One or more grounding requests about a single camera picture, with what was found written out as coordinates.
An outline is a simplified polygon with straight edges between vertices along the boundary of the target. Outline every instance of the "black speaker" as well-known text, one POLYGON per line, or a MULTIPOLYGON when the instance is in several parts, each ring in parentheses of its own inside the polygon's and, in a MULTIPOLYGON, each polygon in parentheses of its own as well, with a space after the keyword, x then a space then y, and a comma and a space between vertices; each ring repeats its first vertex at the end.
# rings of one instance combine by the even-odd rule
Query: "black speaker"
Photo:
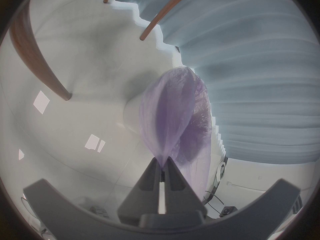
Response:
POLYGON ((235 207, 235 206, 225 206, 223 209, 222 209, 222 212, 220 213, 219 217, 223 217, 223 216, 226 216, 230 213, 233 213, 235 211, 237 211, 238 209, 235 207))

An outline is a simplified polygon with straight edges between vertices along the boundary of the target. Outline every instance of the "blue curtain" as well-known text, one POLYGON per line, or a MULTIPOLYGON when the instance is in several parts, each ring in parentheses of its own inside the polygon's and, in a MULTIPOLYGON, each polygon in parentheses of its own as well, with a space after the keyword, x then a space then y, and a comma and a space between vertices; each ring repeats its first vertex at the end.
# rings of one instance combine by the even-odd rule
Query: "blue curtain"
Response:
MULTIPOLYGON (((117 1, 151 21, 169 0, 117 1)), ((227 157, 319 158, 320 46, 292 0, 182 0, 159 25, 204 80, 227 157)))

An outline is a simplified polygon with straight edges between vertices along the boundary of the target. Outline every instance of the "trash bag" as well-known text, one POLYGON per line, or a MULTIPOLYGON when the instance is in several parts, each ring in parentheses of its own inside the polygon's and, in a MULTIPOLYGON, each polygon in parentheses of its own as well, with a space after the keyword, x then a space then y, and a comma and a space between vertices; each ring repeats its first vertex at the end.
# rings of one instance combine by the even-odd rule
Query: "trash bag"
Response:
POLYGON ((202 200, 211 158, 211 107, 204 82, 188 67, 148 86, 139 108, 142 139, 161 167, 170 156, 202 200))

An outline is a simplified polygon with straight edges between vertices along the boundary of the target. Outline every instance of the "black cable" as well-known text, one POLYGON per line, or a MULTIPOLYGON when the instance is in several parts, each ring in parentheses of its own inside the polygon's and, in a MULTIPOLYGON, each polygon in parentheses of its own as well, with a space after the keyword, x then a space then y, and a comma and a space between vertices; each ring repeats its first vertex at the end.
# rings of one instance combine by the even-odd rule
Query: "black cable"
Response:
POLYGON ((210 191, 206 191, 206 192, 208 192, 208 193, 212 194, 214 197, 218 198, 214 193, 212 193, 210 191))
POLYGON ((23 204, 23 206, 24 206, 24 208, 26 208, 26 210, 31 214, 31 216, 33 216, 34 218, 36 218, 37 220, 38 220, 38 218, 36 217, 36 216, 34 216, 29 210, 28 210, 28 208, 24 205, 24 203, 23 203, 23 201, 22 201, 22 199, 23 200, 26 200, 25 198, 21 198, 21 202, 22 202, 22 204, 23 204))
POLYGON ((207 202, 207 204, 211 206, 211 208, 212 208, 213 210, 215 210, 217 213, 220 214, 219 211, 217 211, 216 209, 214 209, 213 206, 212 206, 211 204, 209 204, 209 202, 207 201, 207 199, 205 198, 205 196, 203 196, 203 198, 205 199, 205 201, 207 202))

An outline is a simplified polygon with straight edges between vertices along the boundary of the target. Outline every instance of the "floor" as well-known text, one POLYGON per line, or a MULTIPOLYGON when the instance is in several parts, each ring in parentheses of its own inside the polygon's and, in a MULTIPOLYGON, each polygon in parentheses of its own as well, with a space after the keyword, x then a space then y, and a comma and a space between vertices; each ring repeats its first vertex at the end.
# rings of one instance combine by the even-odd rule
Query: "floor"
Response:
MULTIPOLYGON (((180 54, 162 43, 159 26, 139 40, 148 22, 134 4, 31 0, 30 6, 40 50, 73 96, 66 102, 35 78, 6 35, 0 48, 1 178, 22 210, 22 189, 46 178, 74 203, 104 207, 118 221, 118 206, 153 157, 126 129, 124 107, 181 66, 180 54)), ((208 189, 221 159, 213 149, 208 189)))

